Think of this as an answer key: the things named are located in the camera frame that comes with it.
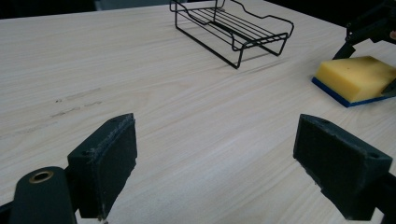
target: metal wire rack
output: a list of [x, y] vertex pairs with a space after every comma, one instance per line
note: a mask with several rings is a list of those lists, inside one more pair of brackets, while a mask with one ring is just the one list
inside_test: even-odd
[[[240, 2], [235, 0], [230, 1], [241, 6], [244, 12], [253, 18], [260, 19], [261, 21], [275, 20], [277, 22], [286, 23], [288, 26], [287, 31], [280, 33], [271, 32], [268, 29], [264, 29], [262, 25], [252, 23], [251, 21], [241, 19], [226, 12], [224, 8], [225, 0], [222, 0], [222, 2], [216, 0], [213, 7], [199, 8], [187, 8], [185, 4], [179, 3], [177, 0], [170, 0], [169, 8], [170, 11], [175, 12], [175, 26], [180, 32], [217, 55], [235, 69], [239, 68], [245, 49], [258, 47], [275, 56], [279, 56], [285, 47], [286, 41], [292, 34], [294, 24], [291, 21], [272, 15], [263, 17], [258, 16], [247, 11]], [[204, 43], [203, 40], [200, 40], [198, 38], [199, 35], [194, 35], [193, 32], [190, 32], [191, 29], [193, 29], [192, 26], [195, 26], [195, 28], [203, 28], [217, 39], [231, 46], [233, 52], [239, 52], [236, 62], [230, 61], [228, 57], [221, 54], [218, 49], [214, 49], [207, 43]], [[268, 44], [274, 42], [280, 42], [280, 44], [277, 45], [277, 49], [270, 49], [267, 47]]]

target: wooden table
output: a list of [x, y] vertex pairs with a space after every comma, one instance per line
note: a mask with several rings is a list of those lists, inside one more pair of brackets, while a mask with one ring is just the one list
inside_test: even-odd
[[[341, 106], [310, 79], [345, 29], [259, 0], [246, 6], [295, 30], [279, 57], [237, 70], [178, 31], [168, 6], [0, 21], [0, 203], [19, 178], [65, 168], [106, 120], [134, 113], [137, 165], [109, 223], [348, 223], [292, 157], [299, 116], [396, 158], [396, 100]], [[353, 56], [396, 66], [391, 44], [356, 47]]]

